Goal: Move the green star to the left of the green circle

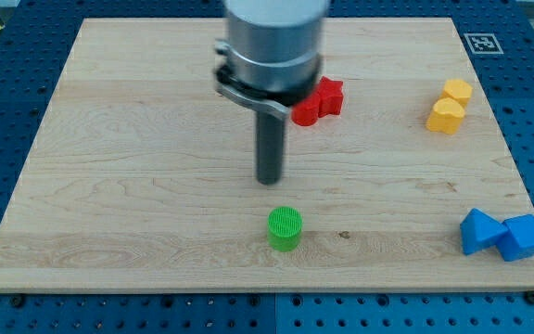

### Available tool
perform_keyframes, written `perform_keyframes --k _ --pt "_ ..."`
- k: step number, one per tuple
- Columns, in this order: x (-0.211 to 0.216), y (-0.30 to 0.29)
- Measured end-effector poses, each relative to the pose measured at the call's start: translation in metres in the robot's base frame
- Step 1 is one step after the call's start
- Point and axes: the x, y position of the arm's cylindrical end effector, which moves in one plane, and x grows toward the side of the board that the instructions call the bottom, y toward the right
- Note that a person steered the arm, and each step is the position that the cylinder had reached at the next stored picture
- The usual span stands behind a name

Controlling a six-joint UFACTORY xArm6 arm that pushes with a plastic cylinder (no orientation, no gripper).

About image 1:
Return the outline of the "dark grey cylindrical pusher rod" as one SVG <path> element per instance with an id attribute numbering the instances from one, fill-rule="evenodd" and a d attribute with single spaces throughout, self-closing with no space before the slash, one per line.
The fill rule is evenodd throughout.
<path id="1" fill-rule="evenodd" d="M 263 185 L 282 177 L 286 122 L 267 113 L 256 114 L 256 178 Z"/>

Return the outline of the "grey flange clamp mount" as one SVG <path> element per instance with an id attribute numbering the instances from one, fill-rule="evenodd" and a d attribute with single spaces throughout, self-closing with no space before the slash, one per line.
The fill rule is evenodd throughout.
<path id="1" fill-rule="evenodd" d="M 283 61 L 259 62 L 241 56 L 225 40 L 217 40 L 214 49 L 224 57 L 214 71 L 216 92 L 281 121 L 288 118 L 293 105 L 312 93 L 322 65 L 322 57 L 315 51 Z"/>

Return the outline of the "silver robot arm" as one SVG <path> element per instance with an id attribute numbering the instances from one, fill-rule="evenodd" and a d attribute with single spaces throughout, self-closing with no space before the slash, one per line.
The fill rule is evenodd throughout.
<path id="1" fill-rule="evenodd" d="M 224 58 L 215 90 L 255 112 L 256 179 L 277 183 L 283 172 L 291 107 L 309 96 L 322 67 L 322 24 L 329 0 L 229 0 L 227 35 L 215 42 Z"/>

